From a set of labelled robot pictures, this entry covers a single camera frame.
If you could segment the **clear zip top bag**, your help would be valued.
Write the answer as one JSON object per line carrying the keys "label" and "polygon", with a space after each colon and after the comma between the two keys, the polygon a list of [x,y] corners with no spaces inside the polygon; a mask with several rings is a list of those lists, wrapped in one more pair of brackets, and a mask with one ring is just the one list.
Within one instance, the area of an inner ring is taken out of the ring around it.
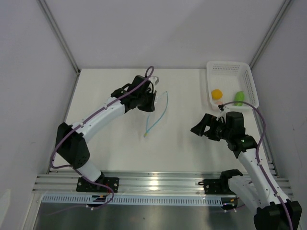
{"label": "clear zip top bag", "polygon": [[154,130],[166,114],[168,108],[168,91],[165,91],[156,97],[154,106],[155,111],[150,112],[146,118],[145,133],[143,135],[144,138]]}

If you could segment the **yellow toy fruit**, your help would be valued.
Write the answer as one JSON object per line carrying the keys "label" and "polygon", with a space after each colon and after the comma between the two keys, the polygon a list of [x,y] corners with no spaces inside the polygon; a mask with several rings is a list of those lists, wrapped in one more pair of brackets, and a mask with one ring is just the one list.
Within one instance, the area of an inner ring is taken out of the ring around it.
{"label": "yellow toy fruit", "polygon": [[211,92],[211,96],[212,96],[213,100],[219,100],[219,99],[221,99],[223,97],[223,93],[219,89],[214,89]]}

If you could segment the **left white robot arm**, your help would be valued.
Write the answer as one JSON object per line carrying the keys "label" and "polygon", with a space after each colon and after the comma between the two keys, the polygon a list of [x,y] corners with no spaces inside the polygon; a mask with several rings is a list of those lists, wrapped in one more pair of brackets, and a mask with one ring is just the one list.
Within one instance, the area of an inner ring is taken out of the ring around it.
{"label": "left white robot arm", "polygon": [[92,191],[98,192],[104,187],[104,175],[90,160],[88,142],[102,128],[130,110],[138,108],[153,112],[158,82],[156,76],[137,75],[132,83],[113,91],[104,105],[91,115],[71,125],[65,122],[59,125],[54,152],[87,181]]}

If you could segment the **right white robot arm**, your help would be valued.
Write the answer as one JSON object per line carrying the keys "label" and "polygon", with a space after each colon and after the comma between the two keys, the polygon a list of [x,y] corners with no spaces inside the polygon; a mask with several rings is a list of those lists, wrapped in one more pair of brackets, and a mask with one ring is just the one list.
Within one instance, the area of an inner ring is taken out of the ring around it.
{"label": "right white robot arm", "polygon": [[280,188],[268,170],[268,164],[259,155],[259,145],[246,134],[244,116],[227,112],[220,117],[205,114],[191,132],[210,140],[225,140],[250,176],[246,180],[239,170],[223,171],[219,188],[224,193],[235,193],[254,214],[258,230],[296,230],[302,208]]}

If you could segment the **green toy vegetable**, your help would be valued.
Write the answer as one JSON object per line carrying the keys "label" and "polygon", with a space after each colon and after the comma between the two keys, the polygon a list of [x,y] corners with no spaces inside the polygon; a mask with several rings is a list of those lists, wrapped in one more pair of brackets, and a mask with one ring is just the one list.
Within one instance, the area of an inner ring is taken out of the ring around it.
{"label": "green toy vegetable", "polygon": [[235,94],[235,103],[234,106],[242,106],[245,99],[245,94],[243,91],[239,91]]}

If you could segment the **white plastic basket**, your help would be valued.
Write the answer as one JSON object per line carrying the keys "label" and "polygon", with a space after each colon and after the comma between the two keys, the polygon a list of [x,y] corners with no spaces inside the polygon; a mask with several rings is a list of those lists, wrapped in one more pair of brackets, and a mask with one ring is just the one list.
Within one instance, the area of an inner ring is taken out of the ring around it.
{"label": "white plastic basket", "polygon": [[[209,61],[206,64],[206,70],[209,101],[213,110],[218,110],[216,101],[223,103],[235,101],[235,94],[239,91],[245,94],[244,102],[258,108],[258,95],[248,64],[233,61]],[[222,91],[221,99],[212,99],[211,92],[214,89]]]}

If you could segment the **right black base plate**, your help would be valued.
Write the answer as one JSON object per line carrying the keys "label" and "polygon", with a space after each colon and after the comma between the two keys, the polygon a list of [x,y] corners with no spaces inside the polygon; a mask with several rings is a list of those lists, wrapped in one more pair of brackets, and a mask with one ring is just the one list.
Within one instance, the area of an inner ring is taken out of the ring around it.
{"label": "right black base plate", "polygon": [[203,187],[206,195],[235,195],[229,189],[228,182],[222,179],[204,179],[198,185]]}

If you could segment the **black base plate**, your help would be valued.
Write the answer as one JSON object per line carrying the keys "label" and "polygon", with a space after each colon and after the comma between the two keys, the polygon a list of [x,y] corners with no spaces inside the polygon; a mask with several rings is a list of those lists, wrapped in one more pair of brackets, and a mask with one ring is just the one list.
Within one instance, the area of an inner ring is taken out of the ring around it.
{"label": "black base plate", "polygon": [[106,177],[103,173],[94,182],[89,182],[81,176],[78,179],[76,191],[88,193],[117,193],[119,188],[118,177]]}
{"label": "black base plate", "polygon": [[203,187],[206,195],[235,195],[229,189],[228,182],[222,179],[204,179],[198,185]]}

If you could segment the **aluminium rail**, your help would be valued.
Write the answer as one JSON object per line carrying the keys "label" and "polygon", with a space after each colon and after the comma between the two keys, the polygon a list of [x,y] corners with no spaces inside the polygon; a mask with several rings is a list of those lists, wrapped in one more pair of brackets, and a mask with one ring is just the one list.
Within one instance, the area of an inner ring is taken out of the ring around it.
{"label": "aluminium rail", "polygon": [[[105,177],[117,177],[117,195],[133,196],[197,196],[204,195],[198,183],[218,179],[220,173],[172,172],[104,172]],[[33,193],[75,194],[79,175],[72,170],[57,170],[38,174]]]}

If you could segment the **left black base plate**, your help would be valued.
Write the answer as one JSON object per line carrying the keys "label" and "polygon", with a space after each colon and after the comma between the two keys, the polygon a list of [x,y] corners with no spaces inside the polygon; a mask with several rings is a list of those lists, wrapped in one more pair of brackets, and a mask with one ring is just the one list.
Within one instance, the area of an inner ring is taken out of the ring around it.
{"label": "left black base plate", "polygon": [[89,182],[81,176],[78,179],[76,191],[88,193],[117,193],[119,188],[118,177],[106,177],[103,173],[94,182]]}

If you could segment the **left aluminium frame post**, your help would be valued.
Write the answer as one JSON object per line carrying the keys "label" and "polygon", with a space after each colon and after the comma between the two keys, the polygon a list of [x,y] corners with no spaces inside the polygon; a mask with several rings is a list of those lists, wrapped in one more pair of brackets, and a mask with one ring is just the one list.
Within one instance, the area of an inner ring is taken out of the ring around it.
{"label": "left aluminium frame post", "polygon": [[58,23],[47,3],[46,0],[37,0],[36,1],[38,6],[40,7],[43,15],[46,18],[47,23],[49,24],[56,40],[58,41],[64,55],[66,56],[66,58],[68,59],[71,67],[73,68],[73,70],[75,71],[75,73],[78,75],[81,70],[78,67],[78,64],[75,60],[75,58],[73,57],[73,54],[71,52],[71,49],[69,48],[66,39],[64,38],[62,31],[60,29],[60,27],[58,26]]}

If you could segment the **aluminium frame post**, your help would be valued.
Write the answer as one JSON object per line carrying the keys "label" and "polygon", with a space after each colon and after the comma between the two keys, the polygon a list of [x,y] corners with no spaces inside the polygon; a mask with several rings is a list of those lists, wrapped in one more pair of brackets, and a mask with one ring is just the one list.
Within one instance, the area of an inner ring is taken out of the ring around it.
{"label": "aluminium frame post", "polygon": [[249,63],[250,69],[253,69],[263,53],[265,52],[267,46],[271,42],[272,38],[276,34],[279,26],[281,25],[283,19],[287,15],[288,11],[290,10],[294,0],[283,0],[280,8],[278,9],[272,23],[270,24],[267,32],[265,33],[264,38],[262,39],[258,49],[256,50],[255,54],[253,55],[252,60]]}
{"label": "aluminium frame post", "polygon": [[71,67],[73,68],[73,70],[75,71],[75,73],[78,75],[81,70],[78,67],[78,64],[75,60],[75,58],[73,57],[73,54],[71,52],[71,49],[69,48],[66,39],[64,38],[62,31],[60,29],[60,27],[58,26],[58,23],[47,3],[46,0],[37,0],[36,1],[38,6],[40,7],[43,15],[46,18],[47,23],[49,24],[56,40],[58,41],[64,55],[66,56],[66,58],[68,59]]}

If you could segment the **right aluminium frame post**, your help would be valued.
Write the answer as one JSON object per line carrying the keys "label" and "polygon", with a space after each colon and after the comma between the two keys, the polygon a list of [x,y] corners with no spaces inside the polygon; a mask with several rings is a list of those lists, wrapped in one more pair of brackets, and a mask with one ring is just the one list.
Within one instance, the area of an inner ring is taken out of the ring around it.
{"label": "right aluminium frame post", "polygon": [[272,38],[276,34],[279,26],[281,25],[283,19],[287,15],[288,11],[290,10],[294,0],[283,0],[280,8],[278,9],[272,23],[270,24],[267,32],[265,33],[264,38],[262,39],[258,49],[256,50],[255,54],[253,55],[252,60],[249,63],[250,69],[253,69],[263,53],[265,52],[267,46],[271,42]]}

